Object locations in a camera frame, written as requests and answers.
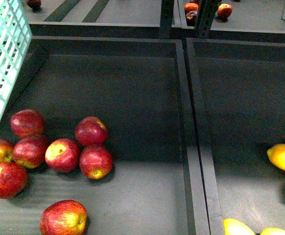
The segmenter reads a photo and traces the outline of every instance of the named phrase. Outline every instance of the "light blue crate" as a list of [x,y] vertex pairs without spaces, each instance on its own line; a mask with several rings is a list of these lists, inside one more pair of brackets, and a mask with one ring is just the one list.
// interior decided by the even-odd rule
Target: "light blue crate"
[[31,37],[21,0],[0,0],[0,120]]

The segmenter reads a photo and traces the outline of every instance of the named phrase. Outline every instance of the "metal post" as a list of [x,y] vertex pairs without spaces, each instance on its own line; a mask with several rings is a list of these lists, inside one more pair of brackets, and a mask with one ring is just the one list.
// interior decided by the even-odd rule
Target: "metal post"
[[200,0],[194,27],[194,37],[208,38],[218,4],[219,0]]
[[168,39],[172,28],[174,0],[162,0],[159,38]]

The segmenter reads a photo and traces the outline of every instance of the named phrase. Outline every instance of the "dark apple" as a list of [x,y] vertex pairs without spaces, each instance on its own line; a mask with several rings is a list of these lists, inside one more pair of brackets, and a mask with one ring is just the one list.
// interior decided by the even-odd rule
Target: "dark apple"
[[36,168],[45,161],[48,139],[43,135],[21,139],[13,149],[13,160],[26,168]]
[[41,7],[41,0],[26,0],[26,2],[33,11],[38,11]]
[[97,117],[86,117],[77,125],[75,138],[82,146],[103,143],[108,138],[108,130]]
[[220,19],[227,19],[233,11],[233,6],[230,4],[221,4],[217,9],[217,16],[219,16]]
[[24,138],[42,134],[44,132],[45,120],[38,111],[25,109],[11,117],[10,126],[16,136]]
[[103,144],[93,143],[83,149],[79,158],[79,167],[87,178],[101,179],[113,167],[112,156]]
[[198,4],[196,3],[186,3],[184,5],[185,14],[189,13],[190,11],[198,11]]
[[186,22],[188,26],[195,26],[197,14],[198,14],[197,11],[190,11],[189,13],[187,13]]

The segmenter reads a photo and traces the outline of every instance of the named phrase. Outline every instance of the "gray floor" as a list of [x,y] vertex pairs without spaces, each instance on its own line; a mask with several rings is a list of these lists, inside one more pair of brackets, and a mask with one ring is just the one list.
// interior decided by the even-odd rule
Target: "gray floor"
[[281,20],[285,0],[223,0],[233,6],[226,22],[215,19],[212,30],[255,31],[285,33]]

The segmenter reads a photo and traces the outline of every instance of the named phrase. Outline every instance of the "gray metal tray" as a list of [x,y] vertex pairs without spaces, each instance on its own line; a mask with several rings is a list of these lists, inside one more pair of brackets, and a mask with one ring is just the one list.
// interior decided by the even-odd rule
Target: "gray metal tray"
[[29,187],[0,199],[0,235],[39,234],[43,210],[64,199],[87,208],[84,234],[209,234],[181,41],[34,37],[0,138],[18,141],[9,118],[25,108],[44,116],[50,142],[99,117],[115,166],[97,181],[29,170]]
[[180,39],[177,0],[44,0],[39,12],[24,8],[37,36]]
[[212,235],[234,218],[285,229],[285,172],[266,151],[285,143],[285,44],[187,39]]
[[[182,37],[193,37],[193,26],[187,26],[184,5],[189,0],[178,0]],[[285,43],[285,21],[281,20],[285,0],[223,0],[233,6],[227,21],[212,14],[210,39]]]
[[[112,25],[160,25],[161,0],[43,0],[39,12],[23,4],[28,21],[98,23]],[[173,27],[180,27],[177,0],[174,1]]]

